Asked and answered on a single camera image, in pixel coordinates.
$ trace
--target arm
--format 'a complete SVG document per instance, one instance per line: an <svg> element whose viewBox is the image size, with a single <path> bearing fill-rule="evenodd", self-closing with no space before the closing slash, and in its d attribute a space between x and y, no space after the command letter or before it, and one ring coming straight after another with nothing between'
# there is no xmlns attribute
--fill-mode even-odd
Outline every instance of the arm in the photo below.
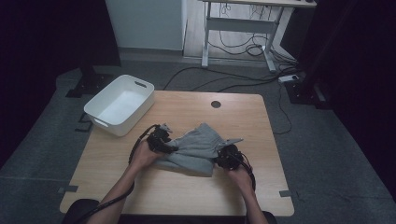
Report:
<svg viewBox="0 0 396 224"><path fill-rule="evenodd" d="M228 177L235 183L235 185L241 191L242 197L245 201L247 208L247 217L251 224L268 224L262 210L260 209L259 203L257 202L256 193L251 186L251 179L245 168L240 165L238 169L229 171L224 169L224 172Z"/></svg>
<svg viewBox="0 0 396 224"><path fill-rule="evenodd" d="M161 155L162 154L149 150L149 144L147 141L142 141L137 147L131 163L125 169L119 181L108 192L100 204L106 203L125 193L134 183L134 179L137 174L139 174L139 172L145 167L150 166L156 159L160 158ZM111 204L109 207L91 216L88 223L117 223L124 204L125 199Z"/></svg>

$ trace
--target desk leg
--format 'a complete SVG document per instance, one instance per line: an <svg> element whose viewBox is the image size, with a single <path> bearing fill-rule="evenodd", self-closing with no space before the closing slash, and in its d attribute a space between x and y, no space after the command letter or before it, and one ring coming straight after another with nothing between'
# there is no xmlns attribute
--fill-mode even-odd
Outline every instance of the desk leg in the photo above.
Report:
<svg viewBox="0 0 396 224"><path fill-rule="evenodd" d="M209 23L210 23L210 8L212 8L212 3L207 3L207 15L205 24L205 41L204 47L202 48L202 67L207 68L209 64L209 49L207 42L209 41Z"/></svg>
<svg viewBox="0 0 396 224"><path fill-rule="evenodd" d="M282 13L283 13L283 7L280 7L279 13L277 13L276 20L274 22L274 26L273 26L271 34L270 34L270 38L268 39L267 44L265 46L262 46L262 52L264 54L265 61L267 61L268 68L271 73L275 73L276 68L275 68L274 62L270 56L270 49L274 42L276 30L277 30L277 27L279 26L279 22L280 22L280 18L282 17Z"/></svg>

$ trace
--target table top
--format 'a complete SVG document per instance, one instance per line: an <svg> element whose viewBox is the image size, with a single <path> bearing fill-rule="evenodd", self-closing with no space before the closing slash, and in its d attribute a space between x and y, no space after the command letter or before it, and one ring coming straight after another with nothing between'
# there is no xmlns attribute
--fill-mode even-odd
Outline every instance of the table top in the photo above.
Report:
<svg viewBox="0 0 396 224"><path fill-rule="evenodd" d="M317 3L311 3L305 0L201 0L211 3L230 3L230 4L247 4L247 5L264 5L273 7L315 7Z"/></svg>
<svg viewBox="0 0 396 224"><path fill-rule="evenodd" d="M155 103L132 130L117 137L94 127L70 181L77 192L66 192L61 211L80 198L101 201L127 167L138 136L152 124L167 123L171 138L205 122L223 139L243 138L237 143L256 176L256 194L262 210L275 216L291 216L290 197L263 99L257 94L188 91L155 91ZM219 108L211 106L221 103ZM215 165L212 177L192 176L152 166L135 181L123 214L243 216L246 208L239 191Z"/></svg>

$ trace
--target gray cloth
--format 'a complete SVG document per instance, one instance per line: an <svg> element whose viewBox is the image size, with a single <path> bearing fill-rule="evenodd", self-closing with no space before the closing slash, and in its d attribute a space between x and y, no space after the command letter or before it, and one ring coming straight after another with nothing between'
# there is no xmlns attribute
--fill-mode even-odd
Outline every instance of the gray cloth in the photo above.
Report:
<svg viewBox="0 0 396 224"><path fill-rule="evenodd" d="M214 159L218 156L216 146L224 140L206 123L182 137L167 143L178 151L155 161L156 164L174 170L191 171L196 175L212 176Z"/></svg>

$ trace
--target white plastic basket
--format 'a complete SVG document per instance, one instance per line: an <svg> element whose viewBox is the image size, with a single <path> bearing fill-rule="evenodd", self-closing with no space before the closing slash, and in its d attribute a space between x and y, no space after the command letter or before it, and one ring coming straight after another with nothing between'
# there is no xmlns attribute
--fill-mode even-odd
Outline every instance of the white plastic basket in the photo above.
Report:
<svg viewBox="0 0 396 224"><path fill-rule="evenodd" d="M84 106L93 124L124 136L154 104L154 86L129 75L117 77Z"/></svg>

